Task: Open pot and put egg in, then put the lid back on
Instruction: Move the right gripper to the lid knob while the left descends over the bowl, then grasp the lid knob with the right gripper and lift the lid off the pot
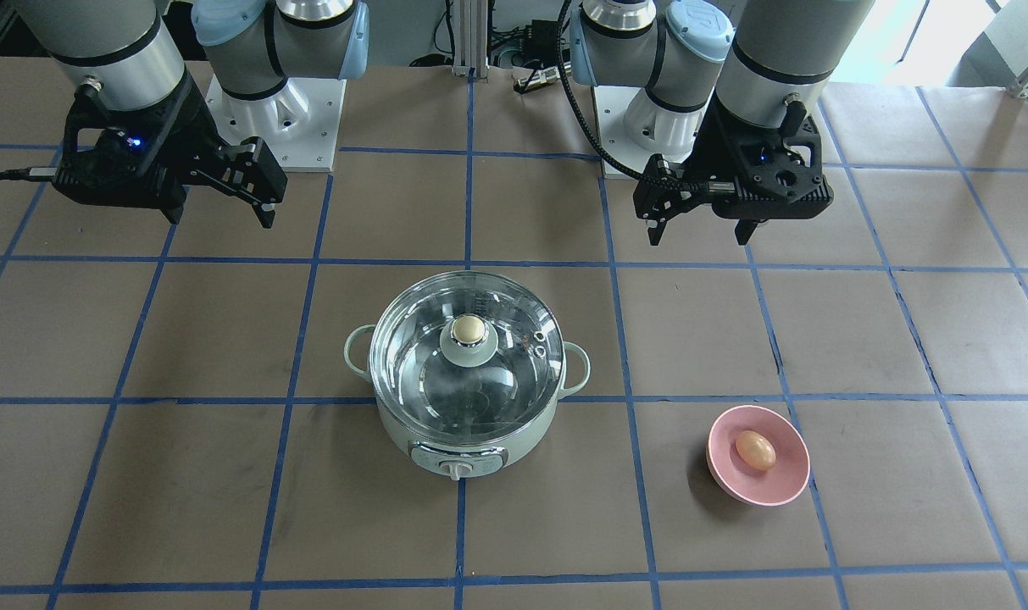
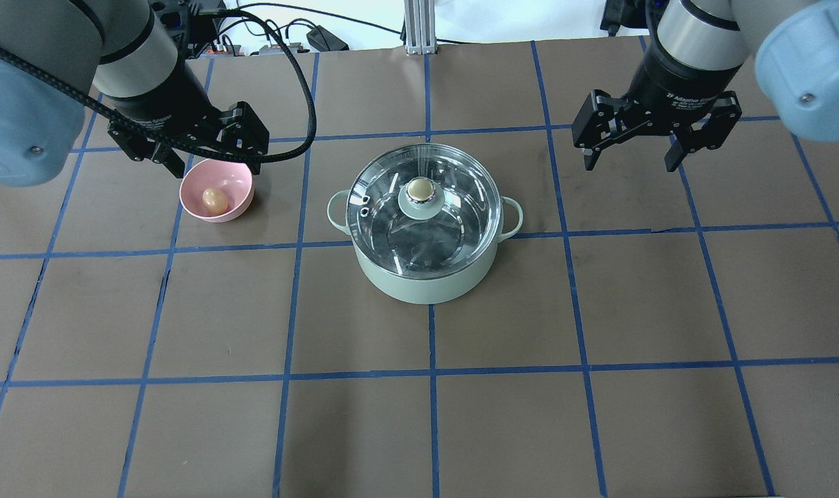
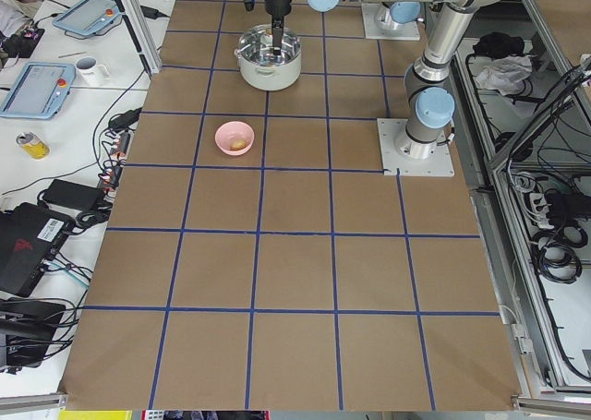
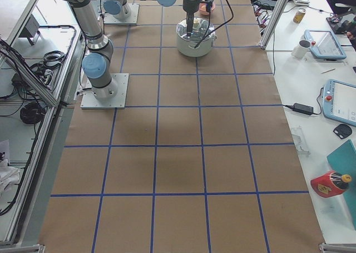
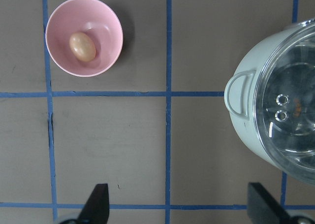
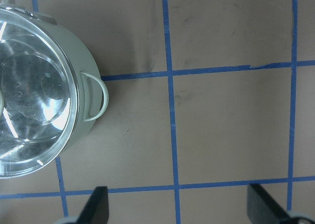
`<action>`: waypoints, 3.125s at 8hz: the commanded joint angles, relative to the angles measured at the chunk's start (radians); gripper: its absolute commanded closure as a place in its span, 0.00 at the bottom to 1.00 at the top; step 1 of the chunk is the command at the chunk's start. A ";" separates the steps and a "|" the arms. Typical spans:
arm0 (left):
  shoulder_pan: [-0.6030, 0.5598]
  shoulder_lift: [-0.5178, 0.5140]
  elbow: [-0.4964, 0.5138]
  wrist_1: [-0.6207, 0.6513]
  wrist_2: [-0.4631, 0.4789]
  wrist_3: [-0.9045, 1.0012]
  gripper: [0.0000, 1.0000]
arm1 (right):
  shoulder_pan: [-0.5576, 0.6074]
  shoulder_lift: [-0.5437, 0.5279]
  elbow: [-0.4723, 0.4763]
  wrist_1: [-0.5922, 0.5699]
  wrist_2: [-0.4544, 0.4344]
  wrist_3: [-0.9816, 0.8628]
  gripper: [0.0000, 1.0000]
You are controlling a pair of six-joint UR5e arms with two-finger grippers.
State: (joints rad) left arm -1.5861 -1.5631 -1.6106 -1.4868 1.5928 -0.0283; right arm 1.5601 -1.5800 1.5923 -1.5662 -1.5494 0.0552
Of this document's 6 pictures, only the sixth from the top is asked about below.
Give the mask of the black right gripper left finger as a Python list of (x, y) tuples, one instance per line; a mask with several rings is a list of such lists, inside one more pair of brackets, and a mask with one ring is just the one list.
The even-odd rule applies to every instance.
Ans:
[(78, 224), (107, 224), (109, 220), (108, 188), (96, 187), (80, 213)]

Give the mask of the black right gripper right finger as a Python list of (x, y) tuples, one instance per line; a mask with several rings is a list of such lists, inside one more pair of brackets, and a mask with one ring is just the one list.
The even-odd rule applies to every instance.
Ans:
[(260, 184), (247, 186), (247, 216), (252, 224), (294, 223), (294, 218)]

